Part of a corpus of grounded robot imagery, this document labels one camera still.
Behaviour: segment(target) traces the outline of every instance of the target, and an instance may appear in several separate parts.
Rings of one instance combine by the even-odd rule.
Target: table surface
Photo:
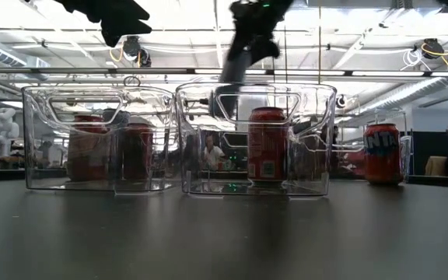
[[[0,182],[0,279],[448,279],[448,187],[286,201]]]

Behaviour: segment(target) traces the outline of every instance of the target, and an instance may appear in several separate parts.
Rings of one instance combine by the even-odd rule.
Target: red soda can
[[[252,110],[250,121],[286,119],[283,110],[260,107]],[[248,180],[256,184],[277,184],[286,180],[288,124],[250,124],[248,126]]]
[[[364,162],[370,184],[397,185],[404,179],[399,138],[395,124],[373,124],[366,129]]]

